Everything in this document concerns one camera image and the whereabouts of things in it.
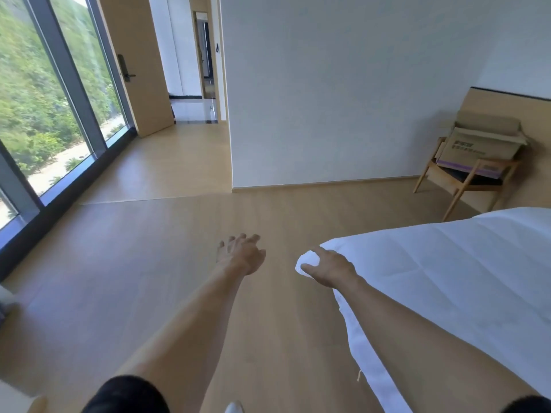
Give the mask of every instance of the doorway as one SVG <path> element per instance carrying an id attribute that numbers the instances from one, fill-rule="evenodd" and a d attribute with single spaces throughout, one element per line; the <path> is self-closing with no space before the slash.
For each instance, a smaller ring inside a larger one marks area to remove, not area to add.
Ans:
<path id="1" fill-rule="evenodd" d="M 212 51 L 210 47 L 210 30 L 208 14 L 201 11 L 193 12 L 194 34 L 197 45 L 197 62 L 201 76 L 203 98 L 216 98 Z"/>

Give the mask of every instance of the wooden door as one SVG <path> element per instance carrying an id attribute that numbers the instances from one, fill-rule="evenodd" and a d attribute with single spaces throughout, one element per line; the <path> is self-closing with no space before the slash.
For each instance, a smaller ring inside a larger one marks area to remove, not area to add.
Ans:
<path id="1" fill-rule="evenodd" d="M 98 4 L 119 59 L 119 74 L 125 81 L 138 135 L 171 126 L 174 118 L 149 0 L 98 0 Z"/>

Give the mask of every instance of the person's right arm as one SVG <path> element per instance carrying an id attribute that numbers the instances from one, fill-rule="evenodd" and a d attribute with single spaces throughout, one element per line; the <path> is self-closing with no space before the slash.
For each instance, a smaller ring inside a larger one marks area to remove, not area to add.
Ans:
<path id="1" fill-rule="evenodd" d="M 414 413 L 499 412 L 538 394 L 498 361 L 371 287 L 344 256 L 313 251 L 319 265 L 302 270 L 343 295 Z"/>

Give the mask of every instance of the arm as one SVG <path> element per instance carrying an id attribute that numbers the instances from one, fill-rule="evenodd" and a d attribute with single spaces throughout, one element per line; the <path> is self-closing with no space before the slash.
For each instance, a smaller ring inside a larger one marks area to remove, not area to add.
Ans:
<path id="1" fill-rule="evenodd" d="M 198 412 L 216 370 L 231 307 L 245 275 L 262 265 L 260 236 L 236 239 L 218 247 L 214 272 L 177 313 L 118 371 L 152 383 L 171 412 Z"/>
<path id="2" fill-rule="evenodd" d="M 371 287 L 354 265 L 316 247 L 302 270 L 337 289 L 414 412 L 498 412 L 538 393 L 493 358 Z"/>

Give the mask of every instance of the person's left hand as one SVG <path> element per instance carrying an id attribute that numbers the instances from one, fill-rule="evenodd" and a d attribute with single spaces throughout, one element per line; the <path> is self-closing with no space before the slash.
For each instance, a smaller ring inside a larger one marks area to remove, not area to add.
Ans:
<path id="1" fill-rule="evenodd" d="M 256 245 L 259 240 L 259 235 L 247 238 L 247 235 L 242 233 L 237 238 L 230 236 L 226 243 L 221 241 L 218 244 L 217 265 L 238 270 L 243 275 L 256 272 L 266 257 L 266 250 L 259 250 Z"/>

